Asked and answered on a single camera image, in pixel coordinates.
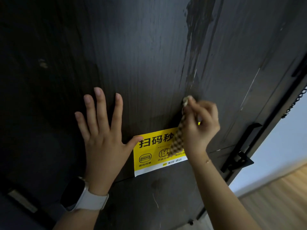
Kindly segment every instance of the yellow sticker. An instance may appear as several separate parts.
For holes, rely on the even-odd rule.
[[[174,127],[141,135],[144,139],[133,149],[135,176],[187,160],[184,150],[167,158],[176,131]]]

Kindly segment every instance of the pinky finger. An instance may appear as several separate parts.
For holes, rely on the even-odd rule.
[[[75,112],[75,117],[78,122],[78,127],[81,131],[81,135],[85,142],[87,142],[90,139],[90,132],[88,131],[88,127],[85,121],[85,118],[83,114],[79,111]]]

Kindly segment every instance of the black metal chain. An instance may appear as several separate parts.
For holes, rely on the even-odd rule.
[[[289,107],[289,109],[286,111],[286,113],[284,113],[282,115],[282,119],[286,118],[286,116],[289,114],[289,112],[291,111],[291,109],[294,107],[294,105],[301,99],[301,97],[307,93],[307,85],[305,86],[305,88],[302,90],[302,92],[298,95],[298,97],[296,98],[296,100],[294,101],[294,103],[292,103],[292,105]]]

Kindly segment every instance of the smartwatch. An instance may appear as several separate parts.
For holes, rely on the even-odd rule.
[[[77,177],[68,183],[60,203],[67,211],[76,209],[102,210],[108,198],[109,194],[99,196],[90,193],[88,191],[88,182],[81,177]]]

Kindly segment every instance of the checkered cloth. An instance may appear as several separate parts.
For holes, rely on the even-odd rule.
[[[187,96],[183,99],[183,106],[185,107],[188,104],[188,97]],[[174,155],[176,155],[176,153],[182,152],[183,150],[183,135],[182,135],[182,129],[184,127],[184,123],[185,123],[185,114],[183,112],[183,108],[182,108],[182,118],[180,120],[180,123],[178,125],[178,129],[174,135],[173,138],[173,142],[171,144],[171,148],[169,150],[169,154],[168,157],[172,157]]]

